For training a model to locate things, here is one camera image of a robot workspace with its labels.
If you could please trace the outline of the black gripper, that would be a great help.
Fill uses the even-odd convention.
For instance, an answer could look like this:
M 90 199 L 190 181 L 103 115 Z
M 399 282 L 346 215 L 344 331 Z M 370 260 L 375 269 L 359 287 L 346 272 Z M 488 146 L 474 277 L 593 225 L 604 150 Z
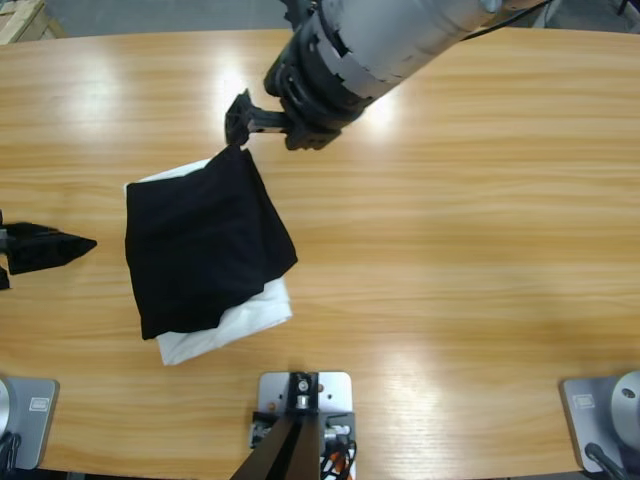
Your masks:
M 11 275 L 61 267 L 84 256 L 97 246 L 97 241 L 29 222 L 3 225 L 0 213 L 0 254 L 8 258 Z M 18 247 L 8 251 L 8 239 Z M 8 271 L 0 267 L 0 290 L 10 288 Z
M 374 75 L 345 27 L 301 25 L 267 71 L 264 89 L 281 109 L 257 107 L 248 89 L 238 94 L 225 114 L 226 144 L 282 133 L 289 150 L 320 150 L 374 101 Z

